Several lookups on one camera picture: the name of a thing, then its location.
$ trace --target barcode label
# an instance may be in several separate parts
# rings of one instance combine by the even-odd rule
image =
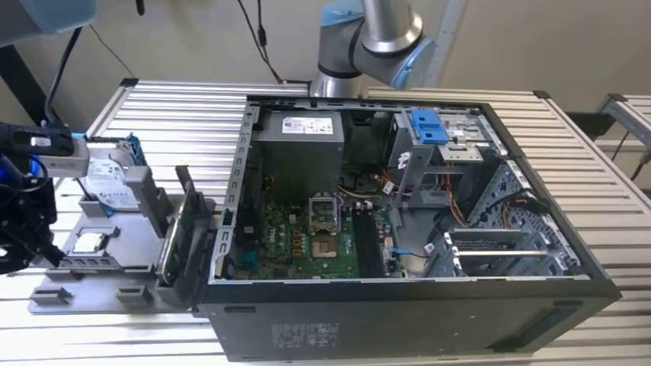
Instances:
[[[282,119],[282,133],[302,133],[305,135],[332,135],[332,119],[310,117],[285,117]]]

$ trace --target slotted metal surface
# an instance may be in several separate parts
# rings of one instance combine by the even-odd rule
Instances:
[[[651,95],[608,95],[600,112],[612,115],[651,150]]]
[[[196,188],[218,203],[225,193],[245,95],[305,93],[302,86],[141,81],[133,88],[120,88],[89,133],[124,136],[133,131],[142,141],[156,183],[169,193],[180,193],[173,166],[188,164]],[[310,364],[651,364],[651,203],[553,102],[524,91],[372,88],[369,95],[490,103],[614,279],[622,299],[533,355]],[[76,185],[62,180],[57,189],[61,214],[52,226],[54,243],[65,240],[74,225],[78,195]],[[65,366],[117,362],[226,363],[209,323],[189,314],[32,316],[26,299],[41,278],[38,270],[26,270],[13,278],[0,277],[0,361]]]

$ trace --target cable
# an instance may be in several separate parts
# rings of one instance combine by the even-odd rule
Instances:
[[[122,59],[120,58],[120,56],[113,52],[113,50],[110,49],[109,45],[105,44],[104,40],[101,39],[101,36],[100,36],[100,33],[97,32],[97,29],[94,29],[93,25],[89,24],[88,25],[90,27],[90,30],[92,32],[94,33],[96,37],[97,37],[97,40],[100,41],[101,43],[101,46],[104,46],[104,48],[110,52],[110,54],[113,55],[114,59],[121,63],[121,65],[124,66],[124,69],[126,70],[126,72],[129,73],[130,77],[134,79],[134,74],[133,72],[130,71],[129,67],[126,66],[126,64],[124,63]]]
[[[37,191],[38,189],[41,189],[48,184],[48,180],[49,180],[49,174],[48,174],[48,169],[45,168],[45,164],[42,164],[42,162],[38,160],[37,157],[30,156],[30,155],[28,157],[29,157],[29,160],[32,160],[38,165],[40,170],[42,171],[42,177],[41,177],[42,182],[30,188],[22,188],[22,187],[16,188],[16,187],[10,187],[9,185],[0,184],[0,187],[9,189],[16,194],[17,193],[30,193],[33,191]]]
[[[254,36],[253,26],[250,25],[250,19],[248,18],[246,8],[244,8],[244,4],[241,3],[241,0],[237,0],[237,3],[240,4],[241,13],[244,14],[244,19],[246,20],[246,25],[248,25],[248,30],[250,31],[250,36],[253,37],[254,48],[257,48],[257,52],[260,54],[260,57],[262,58],[262,61],[266,64],[268,69],[273,74],[273,78],[276,79],[276,82],[278,84],[281,84],[282,79],[277,75],[276,70],[272,67],[272,64],[268,62],[268,59],[264,57],[262,50],[261,50],[260,45],[257,43],[257,37]]]
[[[400,254],[412,255],[413,257],[418,257],[418,258],[422,258],[422,259],[428,259],[429,258],[426,255],[416,254],[416,253],[410,252],[409,250],[400,249],[400,248],[390,248],[390,253],[397,254],[397,255],[400,255]]]
[[[637,175],[640,175],[643,166],[644,166],[644,163],[637,164],[637,167],[635,168],[635,171],[630,175],[630,181],[635,181],[635,178],[637,178]]]
[[[378,197],[381,196],[381,193],[380,194],[358,194],[358,193],[353,193],[350,191],[346,191],[341,186],[337,186],[338,190],[341,192],[344,192],[348,196],[350,197],[354,197],[354,198],[372,198],[372,197]]]
[[[622,135],[621,141],[618,141],[617,148],[614,149],[614,152],[612,153],[612,158],[609,158],[609,160],[614,161],[614,158],[617,157],[617,154],[618,154],[618,149],[621,149],[622,142],[626,140],[626,137],[628,137],[628,134],[629,133],[630,132],[626,131],[625,134]]]
[[[264,59],[268,60],[268,54],[266,54],[266,30],[264,29],[262,26],[262,2],[261,0],[257,0],[257,42],[260,45],[260,48],[262,49],[262,54],[264,54]]]
[[[504,223],[504,229],[508,229],[508,206],[509,202],[504,202],[501,205],[501,221]]]
[[[57,92],[58,82],[61,81],[62,70],[65,69],[65,64],[68,63],[68,58],[70,57],[72,49],[74,48],[74,44],[77,43],[78,35],[81,34],[81,27],[76,28],[72,32],[70,40],[68,40],[68,45],[65,50],[62,51],[61,61],[58,61],[58,68],[57,74],[53,77],[52,87],[49,88],[48,98],[45,99],[45,118],[48,119],[48,123],[50,124],[61,124],[57,118],[53,115],[52,109],[52,100],[53,95]]]
[[[449,175],[445,175],[445,178],[442,179],[442,185],[446,185],[446,191],[449,192],[449,211],[452,212],[452,216],[454,217],[458,225],[461,225],[462,227],[468,227],[464,215],[460,212],[458,205],[456,204],[454,194],[452,193],[452,181],[449,179]]]

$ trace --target white wall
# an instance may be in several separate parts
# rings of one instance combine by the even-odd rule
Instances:
[[[10,93],[9,87],[0,79],[0,122],[17,124],[20,126],[33,126],[32,118],[24,111],[18,100]]]
[[[242,1],[256,28],[254,0]],[[318,10],[329,0],[264,0],[272,65],[285,79],[312,79],[318,52]],[[413,0],[434,34],[442,0]],[[197,82],[273,82],[234,0],[146,0],[140,17],[133,0],[97,0],[93,22],[106,44],[140,79]],[[69,34],[17,45],[48,90]],[[73,50],[53,106],[74,126],[88,126],[126,72],[85,29]]]
[[[651,1],[468,0],[444,88],[541,89],[568,111],[651,94]]]

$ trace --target metal frame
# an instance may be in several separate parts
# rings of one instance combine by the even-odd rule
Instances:
[[[647,150],[651,150],[651,96],[610,94],[605,97],[598,112],[614,117],[647,146]]]
[[[173,165],[186,162],[197,189],[224,200],[224,176],[232,162],[232,149],[246,94],[305,95],[302,85],[242,85],[140,81],[129,88],[128,104],[105,108],[114,119],[98,118],[105,136],[133,131],[142,140],[156,184],[169,193],[181,187],[172,181]],[[477,91],[417,89],[392,91],[370,88],[372,98],[437,99],[489,103],[518,144],[528,161],[545,182],[564,214],[592,249],[622,299],[598,316],[585,320],[544,349],[532,355],[480,355],[452,361],[456,364],[529,364],[578,366],[588,363],[614,366],[651,363],[651,225],[647,205],[630,197],[621,174],[594,153],[589,141],[578,143],[580,133],[562,112],[553,112],[529,91]],[[81,192],[69,179],[57,188],[58,221],[53,225],[54,243],[65,241],[78,218]],[[125,361],[198,362],[229,364],[205,319],[188,314],[96,316],[32,316],[28,299],[41,282],[41,270],[26,270],[0,278],[4,316],[0,328],[6,340],[0,359],[37,364],[36,360],[61,360],[86,364],[122,357]],[[25,354],[25,342],[48,345]],[[374,359],[345,364],[448,363],[449,357]],[[324,364],[341,364],[341,361]]]

